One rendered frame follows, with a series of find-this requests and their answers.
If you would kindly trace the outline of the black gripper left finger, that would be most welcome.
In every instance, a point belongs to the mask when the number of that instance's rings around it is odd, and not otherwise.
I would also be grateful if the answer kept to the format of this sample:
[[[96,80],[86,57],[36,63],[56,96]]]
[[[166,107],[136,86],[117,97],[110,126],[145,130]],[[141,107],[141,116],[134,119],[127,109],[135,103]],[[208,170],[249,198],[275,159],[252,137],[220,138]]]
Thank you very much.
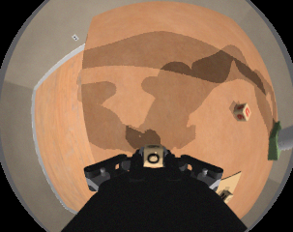
[[[102,182],[128,172],[128,170],[129,183],[145,181],[143,150],[144,147],[137,149],[135,154],[132,154],[132,157],[120,154],[84,167],[83,170],[89,190],[98,191]],[[118,163],[119,168],[116,169]]]

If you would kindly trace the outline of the tan flat mat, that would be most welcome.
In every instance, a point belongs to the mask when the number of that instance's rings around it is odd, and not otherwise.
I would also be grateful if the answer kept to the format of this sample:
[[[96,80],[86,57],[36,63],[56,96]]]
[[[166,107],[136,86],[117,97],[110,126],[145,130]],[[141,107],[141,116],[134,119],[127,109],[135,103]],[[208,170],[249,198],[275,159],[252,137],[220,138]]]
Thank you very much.
[[[240,179],[241,173],[242,171],[227,178],[221,179],[219,188],[217,189],[216,193],[220,195],[224,190],[229,190],[231,193],[233,193]]]

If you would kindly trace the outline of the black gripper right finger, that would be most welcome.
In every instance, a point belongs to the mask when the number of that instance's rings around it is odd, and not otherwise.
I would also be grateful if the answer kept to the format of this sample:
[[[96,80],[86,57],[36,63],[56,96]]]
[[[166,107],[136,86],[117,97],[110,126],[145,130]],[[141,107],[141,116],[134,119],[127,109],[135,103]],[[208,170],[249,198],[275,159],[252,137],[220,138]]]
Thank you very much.
[[[166,181],[181,181],[184,173],[203,181],[210,189],[217,191],[223,173],[222,168],[188,155],[174,158],[175,155],[163,147],[162,166],[165,167]],[[191,170],[188,169],[188,165],[191,166]]]

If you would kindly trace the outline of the beige letter block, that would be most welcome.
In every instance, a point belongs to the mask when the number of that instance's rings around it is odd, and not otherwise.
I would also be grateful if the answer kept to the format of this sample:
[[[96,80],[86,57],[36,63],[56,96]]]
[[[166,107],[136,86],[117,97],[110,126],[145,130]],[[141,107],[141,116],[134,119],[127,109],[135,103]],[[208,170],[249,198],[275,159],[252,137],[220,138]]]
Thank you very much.
[[[236,107],[234,114],[238,121],[247,121],[251,114],[249,106],[247,103],[238,104]]]
[[[233,194],[229,190],[224,190],[220,194],[220,197],[224,200],[225,203],[227,203],[233,197]]]
[[[161,144],[145,144],[143,152],[143,166],[162,167],[163,148]]]

